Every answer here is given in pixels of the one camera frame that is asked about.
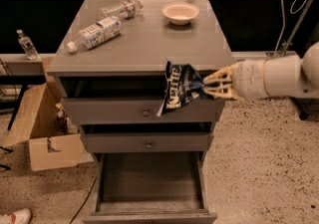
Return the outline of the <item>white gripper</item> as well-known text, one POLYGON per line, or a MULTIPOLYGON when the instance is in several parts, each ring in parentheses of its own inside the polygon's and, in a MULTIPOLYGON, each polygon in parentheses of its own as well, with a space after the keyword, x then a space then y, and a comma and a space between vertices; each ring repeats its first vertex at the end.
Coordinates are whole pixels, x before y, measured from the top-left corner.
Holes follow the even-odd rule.
POLYGON ((206 76, 205 84, 231 82, 217 87, 203 87, 203 91, 215 98, 259 100, 268 97, 264 86, 264 60, 245 60, 233 67, 224 67, 206 76))

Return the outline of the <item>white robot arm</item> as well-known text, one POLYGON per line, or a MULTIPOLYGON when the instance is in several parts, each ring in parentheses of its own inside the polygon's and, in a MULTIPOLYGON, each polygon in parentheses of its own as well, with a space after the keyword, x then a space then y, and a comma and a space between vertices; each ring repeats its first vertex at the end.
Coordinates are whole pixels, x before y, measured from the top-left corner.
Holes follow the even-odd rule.
POLYGON ((297 55, 244 60, 203 79, 203 91, 216 98, 261 100, 319 98, 319 43, 297 55))

